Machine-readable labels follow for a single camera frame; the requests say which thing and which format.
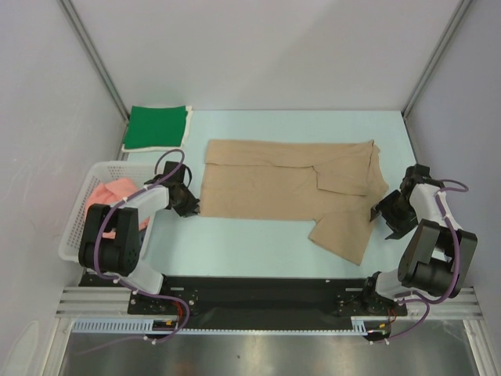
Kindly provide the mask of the beige t shirt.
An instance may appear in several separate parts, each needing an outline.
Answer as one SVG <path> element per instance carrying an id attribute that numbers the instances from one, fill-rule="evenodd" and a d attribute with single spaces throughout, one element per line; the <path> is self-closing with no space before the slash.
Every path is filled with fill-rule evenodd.
<path id="1" fill-rule="evenodd" d="M 201 214 L 226 219 L 313 221 L 309 240 L 360 265 L 371 208 L 388 185 L 380 149 L 364 143 L 274 143 L 212 139 L 205 154 Z"/>

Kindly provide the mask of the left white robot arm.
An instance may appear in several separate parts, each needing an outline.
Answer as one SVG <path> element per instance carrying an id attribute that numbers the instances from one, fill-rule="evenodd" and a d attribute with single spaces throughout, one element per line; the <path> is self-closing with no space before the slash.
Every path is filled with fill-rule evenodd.
<path id="1" fill-rule="evenodd" d="M 144 261 L 150 232 L 140 225 L 163 210 L 172 210 L 181 218 L 198 215 L 200 200 L 189 190 L 192 179 L 185 164 L 167 161 L 164 171 L 146 181 L 139 192 L 113 205 L 91 205 L 81 236 L 79 264 L 145 292 L 145 302 L 154 312 L 168 311 L 173 294 L 162 287 L 163 274 Z"/>

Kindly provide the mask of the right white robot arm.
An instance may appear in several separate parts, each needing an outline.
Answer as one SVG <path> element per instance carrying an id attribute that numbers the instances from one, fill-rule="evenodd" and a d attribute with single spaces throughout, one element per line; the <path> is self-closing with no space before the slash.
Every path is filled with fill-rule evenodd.
<path id="1" fill-rule="evenodd" d="M 454 219 L 447 194 L 468 190 L 452 179 L 434 179 L 429 167 L 415 164 L 406 169 L 399 189 L 371 208 L 369 218 L 384 219 L 392 231 L 389 239 L 412 237 L 397 269 L 366 279 L 361 294 L 365 311 L 379 314 L 410 298 L 438 305 L 459 294 L 478 238 Z"/>

